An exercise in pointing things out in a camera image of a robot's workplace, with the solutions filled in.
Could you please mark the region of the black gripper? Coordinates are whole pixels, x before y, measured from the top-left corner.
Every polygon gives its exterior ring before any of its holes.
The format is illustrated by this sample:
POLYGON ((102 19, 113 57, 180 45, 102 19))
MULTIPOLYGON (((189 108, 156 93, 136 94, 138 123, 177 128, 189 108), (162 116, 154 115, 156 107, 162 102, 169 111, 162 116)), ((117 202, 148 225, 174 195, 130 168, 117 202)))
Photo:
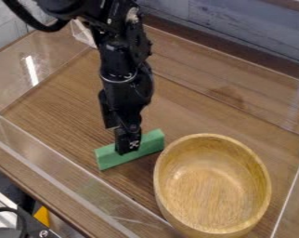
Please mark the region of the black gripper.
POLYGON ((141 111, 150 103, 153 78, 144 62, 133 75, 116 77, 99 70, 102 89, 97 94, 105 128, 114 128, 114 150, 120 155, 134 152, 141 142, 141 111))

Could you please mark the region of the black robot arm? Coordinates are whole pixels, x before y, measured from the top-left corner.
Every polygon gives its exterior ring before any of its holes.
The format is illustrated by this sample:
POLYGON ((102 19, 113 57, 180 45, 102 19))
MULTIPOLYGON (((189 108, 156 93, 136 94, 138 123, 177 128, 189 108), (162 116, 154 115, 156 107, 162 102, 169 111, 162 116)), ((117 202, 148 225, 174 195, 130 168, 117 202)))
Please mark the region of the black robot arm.
POLYGON ((2 0, 14 15, 35 30, 58 31, 70 20, 82 19, 90 30, 99 55, 98 76, 102 89, 97 96, 103 125, 114 131, 118 154, 140 148, 141 111, 153 95, 152 70, 142 12, 136 0, 33 0, 55 19, 42 24, 19 0, 2 0))

